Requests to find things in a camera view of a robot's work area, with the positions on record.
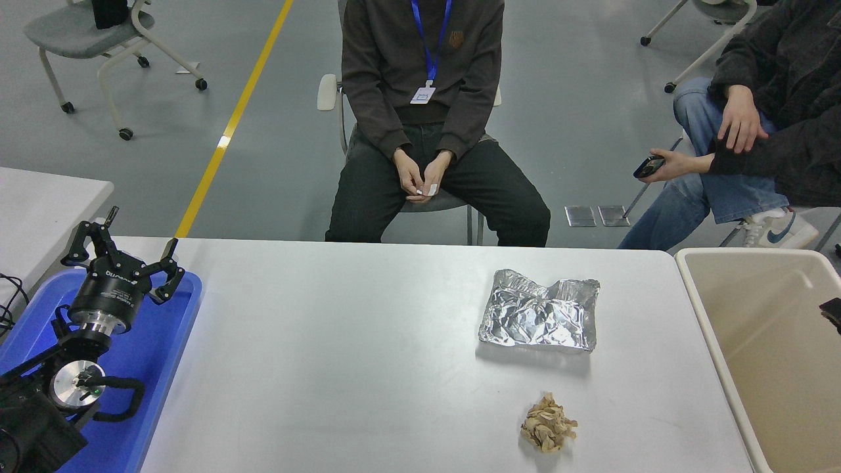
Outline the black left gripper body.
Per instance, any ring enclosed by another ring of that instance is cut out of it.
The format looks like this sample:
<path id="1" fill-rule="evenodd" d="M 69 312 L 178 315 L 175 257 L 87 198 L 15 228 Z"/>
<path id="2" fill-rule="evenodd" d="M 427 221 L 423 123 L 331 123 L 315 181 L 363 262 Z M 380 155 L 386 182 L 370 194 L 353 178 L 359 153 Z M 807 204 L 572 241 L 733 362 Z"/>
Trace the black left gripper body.
<path id="1" fill-rule="evenodd" d="M 134 323 L 151 289 L 150 276 L 134 275 L 144 264 L 127 255 L 117 256 L 115 261 L 108 256 L 95 258 L 69 309 L 72 322 L 80 324 L 82 315 L 100 312 L 113 315 L 122 324 Z"/>

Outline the person's right hand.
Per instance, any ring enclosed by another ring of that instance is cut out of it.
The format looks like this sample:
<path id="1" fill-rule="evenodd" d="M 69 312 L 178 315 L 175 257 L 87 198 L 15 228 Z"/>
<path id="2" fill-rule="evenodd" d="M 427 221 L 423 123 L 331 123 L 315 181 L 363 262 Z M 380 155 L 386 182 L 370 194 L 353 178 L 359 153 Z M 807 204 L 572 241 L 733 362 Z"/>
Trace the person's right hand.
<path id="1" fill-rule="evenodd" d="M 758 139 L 769 137 L 769 133 L 761 125 L 760 111 L 755 105 L 754 94 L 747 86 L 730 85 L 725 95 L 727 102 L 717 138 L 725 141 L 725 147 L 730 152 L 750 152 Z"/>
<path id="2" fill-rule="evenodd" d="M 423 180 L 417 163 L 402 148 L 397 148 L 392 156 L 396 166 L 399 184 L 408 195 L 408 200 L 418 200 L 423 197 Z"/>

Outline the person's left hand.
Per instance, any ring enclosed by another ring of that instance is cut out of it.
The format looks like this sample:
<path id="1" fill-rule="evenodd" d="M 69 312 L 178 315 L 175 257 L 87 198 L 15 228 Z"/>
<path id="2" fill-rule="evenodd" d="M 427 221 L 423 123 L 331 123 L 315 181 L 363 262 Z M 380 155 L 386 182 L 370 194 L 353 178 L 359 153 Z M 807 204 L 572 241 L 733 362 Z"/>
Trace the person's left hand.
<path id="1" fill-rule="evenodd" d="M 422 186 L 420 188 L 419 202 L 428 202 L 432 197 L 438 195 L 441 190 L 442 179 L 447 171 L 454 153 L 450 150 L 441 150 L 438 155 L 426 166 L 423 171 Z"/>
<path id="2" fill-rule="evenodd" d="M 708 173 L 715 158 L 714 153 L 703 156 L 689 156 L 681 152 L 670 152 L 670 150 L 660 148 L 652 148 L 650 152 L 655 158 L 663 158 L 664 164 L 654 174 L 639 179 L 644 183 L 670 181 L 692 173 Z"/>

